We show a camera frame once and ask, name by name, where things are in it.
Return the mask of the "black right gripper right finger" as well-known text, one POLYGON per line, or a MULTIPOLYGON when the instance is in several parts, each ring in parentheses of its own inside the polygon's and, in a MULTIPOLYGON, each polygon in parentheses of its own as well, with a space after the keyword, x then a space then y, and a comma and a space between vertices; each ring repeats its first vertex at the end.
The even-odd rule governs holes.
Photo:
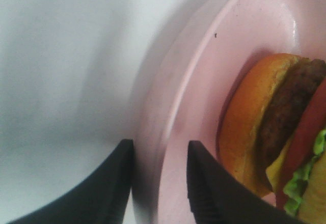
POLYGON ((188 144, 186 179, 196 223, 300 223, 237 182, 200 141, 188 144))

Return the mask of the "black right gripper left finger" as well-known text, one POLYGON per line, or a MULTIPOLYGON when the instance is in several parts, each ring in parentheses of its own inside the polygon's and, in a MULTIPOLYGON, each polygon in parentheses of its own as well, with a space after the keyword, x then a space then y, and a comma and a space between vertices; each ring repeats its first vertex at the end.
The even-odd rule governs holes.
POLYGON ((5 157, 5 223, 133 223, 133 141, 5 157))

